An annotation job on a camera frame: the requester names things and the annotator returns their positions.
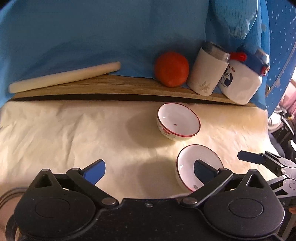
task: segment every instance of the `bowl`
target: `bowl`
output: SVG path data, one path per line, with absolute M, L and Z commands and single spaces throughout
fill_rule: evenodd
M 166 103 L 157 111 L 160 132 L 173 141 L 186 141 L 200 130 L 200 120 L 188 107 L 178 103 Z
M 210 148 L 202 145 L 189 145 L 184 147 L 177 157 L 175 168 L 176 179 L 184 191 L 188 192 L 189 190 L 194 192 L 204 185 L 195 173 L 203 175 L 203 180 L 205 178 L 213 178 L 213 176 L 210 176 L 209 172 L 204 171 L 204 167 L 201 164 L 195 165 L 198 164 L 195 163 L 198 159 L 217 170 L 223 167 L 220 158 Z

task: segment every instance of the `orange fruit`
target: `orange fruit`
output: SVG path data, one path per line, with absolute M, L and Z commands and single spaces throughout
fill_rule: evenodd
M 154 65 L 155 78 L 167 87 L 180 86 L 186 82 L 189 74 L 187 59 L 175 52 L 159 56 Z

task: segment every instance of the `wooden rolling pin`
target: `wooden rolling pin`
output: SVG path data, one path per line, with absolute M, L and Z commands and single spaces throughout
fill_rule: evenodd
M 100 64 L 84 69 L 77 69 L 57 74 L 45 75 L 37 78 L 13 82 L 9 85 L 10 93 L 18 93 L 27 90 L 43 88 L 52 85 L 59 85 L 78 80 L 85 80 L 102 74 L 107 74 L 120 69 L 120 62 Z

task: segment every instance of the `wood grain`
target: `wood grain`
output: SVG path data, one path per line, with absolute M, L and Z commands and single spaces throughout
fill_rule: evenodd
M 12 99 L 66 94 L 138 94 L 173 96 L 235 104 L 223 94 L 202 96 L 182 87 L 169 88 L 153 79 L 105 74 L 76 82 L 16 93 Z

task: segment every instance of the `red rim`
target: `red rim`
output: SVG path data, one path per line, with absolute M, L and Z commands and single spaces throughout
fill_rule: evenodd
M 158 116 L 159 109 L 160 109 L 163 105 L 165 105 L 165 104 L 178 104 L 178 105 L 182 105 L 182 106 L 186 107 L 187 109 L 189 109 L 189 110 L 190 110 L 190 111 L 196 116 L 196 118 L 197 118 L 197 120 L 198 120 L 198 122 L 199 122 L 199 124 L 200 124 L 200 120 L 199 120 L 198 116 L 197 116 L 197 115 L 196 115 L 196 114 L 195 114 L 190 108 L 188 108 L 187 106 L 185 106 L 185 105 L 183 105 L 183 104 L 174 103 L 174 102 L 168 102 L 168 103 L 164 103 L 164 104 L 162 104 L 162 105 L 158 108 L 158 110 L 157 110 L 157 119 L 158 119 L 159 123 L 162 125 L 162 127 L 163 127 L 164 129 L 166 129 L 168 132 L 170 132 L 170 133 L 172 133 L 172 134 L 174 134 L 174 135 L 176 135 L 176 136 L 179 136 L 179 137 L 193 137 L 193 136 L 195 136 L 195 135 L 200 131 L 201 124 L 200 124 L 200 127 L 199 127 L 198 131 L 197 131 L 196 133 L 194 133 L 193 135 L 189 135 L 189 136 L 184 136 L 184 135 L 177 134 L 177 133 L 175 133 L 175 132 L 172 132 L 172 131 L 169 130 L 168 128 L 166 128 L 166 127 L 162 124 L 162 122 L 161 122 L 161 120 L 159 119 L 159 116 Z
M 181 152 L 182 152 L 185 148 L 187 148 L 187 147 L 189 147 L 189 146 L 203 146 L 203 147 L 206 147 L 206 146 L 204 146 L 204 145 L 199 145 L 199 144 L 191 144 L 191 145 L 185 146 L 185 147 L 179 152 L 179 154 L 178 154 L 178 156 L 177 156 L 177 160 L 176 160 L 176 168 L 177 168 L 177 173 L 178 173 L 179 179 L 180 179 L 181 182 L 184 184 L 184 186 L 187 187 L 187 189 L 188 189 L 189 191 L 194 192 L 195 190 L 191 190 L 190 187 L 188 187 L 188 186 L 183 182 L 183 180 L 182 180 L 182 178 L 181 178 L 181 176 L 180 176 L 180 173 L 179 173 L 179 168 L 178 168 L 179 156 L 180 156 Z M 220 157 L 219 157 L 219 156 L 218 156 L 213 150 L 211 150 L 211 151 L 212 151 L 212 152 L 218 157 L 218 159 L 220 160 L 220 162 L 221 162 L 221 164 L 222 164 L 222 167 L 224 167 L 224 165 L 223 165 L 223 163 L 222 163 Z

